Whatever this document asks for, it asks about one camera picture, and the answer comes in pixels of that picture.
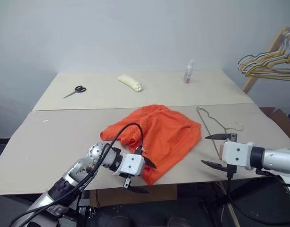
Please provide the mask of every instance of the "scissors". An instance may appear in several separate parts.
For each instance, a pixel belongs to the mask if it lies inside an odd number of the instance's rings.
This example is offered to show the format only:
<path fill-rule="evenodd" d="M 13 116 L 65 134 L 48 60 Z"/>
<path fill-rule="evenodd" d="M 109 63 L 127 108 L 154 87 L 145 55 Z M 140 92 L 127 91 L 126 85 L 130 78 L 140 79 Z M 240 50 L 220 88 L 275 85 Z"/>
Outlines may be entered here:
<path fill-rule="evenodd" d="M 71 92 L 69 95 L 65 96 L 64 98 L 67 98 L 68 96 L 71 96 L 71 95 L 73 95 L 73 94 L 75 94 L 75 93 L 81 93 L 81 92 L 84 92 L 84 91 L 86 91 L 86 90 L 87 90 L 87 89 L 86 89 L 85 87 L 83 87 L 82 85 L 79 85 L 79 86 L 77 86 L 77 87 L 74 89 L 73 92 Z"/>

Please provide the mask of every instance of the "scissor blade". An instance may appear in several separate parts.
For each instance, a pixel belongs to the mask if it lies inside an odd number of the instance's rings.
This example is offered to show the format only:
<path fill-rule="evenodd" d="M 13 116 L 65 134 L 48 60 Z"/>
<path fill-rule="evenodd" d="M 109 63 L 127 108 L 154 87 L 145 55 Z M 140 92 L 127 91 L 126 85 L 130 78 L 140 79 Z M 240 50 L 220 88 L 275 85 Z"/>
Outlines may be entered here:
<path fill-rule="evenodd" d="M 67 98 L 67 97 L 69 97 L 69 96 L 75 94 L 76 92 L 77 92 L 77 91 L 71 92 L 69 95 L 65 96 L 64 98 Z"/>

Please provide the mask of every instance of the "black clamp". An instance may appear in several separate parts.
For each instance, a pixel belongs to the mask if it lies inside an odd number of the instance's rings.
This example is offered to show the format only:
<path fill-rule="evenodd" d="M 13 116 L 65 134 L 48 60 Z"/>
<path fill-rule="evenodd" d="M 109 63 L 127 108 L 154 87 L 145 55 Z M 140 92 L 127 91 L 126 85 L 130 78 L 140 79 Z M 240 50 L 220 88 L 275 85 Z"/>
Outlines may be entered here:
<path fill-rule="evenodd" d="M 207 137 L 205 137 L 205 139 L 208 139 L 208 140 L 230 140 L 232 142 L 236 142 L 237 141 L 237 134 L 236 133 L 218 133 L 218 134 L 207 136 Z M 222 166 L 219 163 L 205 161 L 205 160 L 202 160 L 202 162 L 204 164 L 206 164 L 207 166 L 210 166 L 213 169 L 227 172 L 227 178 L 230 178 L 230 179 L 233 178 L 233 175 L 237 171 L 236 165 L 227 164 L 227 166 Z"/>
<path fill-rule="evenodd" d="M 145 189 L 142 189 L 141 187 L 137 187 L 137 186 L 131 186 L 131 175 L 128 175 L 125 183 L 123 185 L 123 188 L 128 189 L 129 191 L 135 192 L 135 193 L 149 193 L 148 191 L 146 191 Z"/>

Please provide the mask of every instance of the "small spray bottle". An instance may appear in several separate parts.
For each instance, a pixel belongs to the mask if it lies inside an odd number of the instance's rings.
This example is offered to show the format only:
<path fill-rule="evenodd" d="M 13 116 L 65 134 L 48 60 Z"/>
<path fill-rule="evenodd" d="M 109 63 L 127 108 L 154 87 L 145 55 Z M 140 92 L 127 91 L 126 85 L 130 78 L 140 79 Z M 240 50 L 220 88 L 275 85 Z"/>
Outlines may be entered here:
<path fill-rule="evenodd" d="M 193 65 L 194 65 L 194 61 L 193 60 L 191 60 L 189 62 L 189 64 L 187 65 L 186 72 L 185 72 L 185 75 L 184 75 L 184 82 L 186 84 L 188 84 L 190 82 L 190 77 L 191 77 L 191 74 L 192 74 L 192 71 L 193 71 Z"/>

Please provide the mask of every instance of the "black scissor handle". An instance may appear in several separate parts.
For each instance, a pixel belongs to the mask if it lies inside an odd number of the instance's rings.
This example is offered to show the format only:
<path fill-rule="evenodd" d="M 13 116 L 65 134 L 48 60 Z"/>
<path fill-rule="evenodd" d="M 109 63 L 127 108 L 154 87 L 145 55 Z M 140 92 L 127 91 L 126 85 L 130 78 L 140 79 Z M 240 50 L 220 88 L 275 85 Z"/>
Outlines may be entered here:
<path fill-rule="evenodd" d="M 86 88 L 83 87 L 82 85 L 79 85 L 79 86 L 77 86 L 74 90 L 75 90 L 76 92 L 78 92 L 78 93 L 81 93 L 81 92 L 86 91 Z"/>

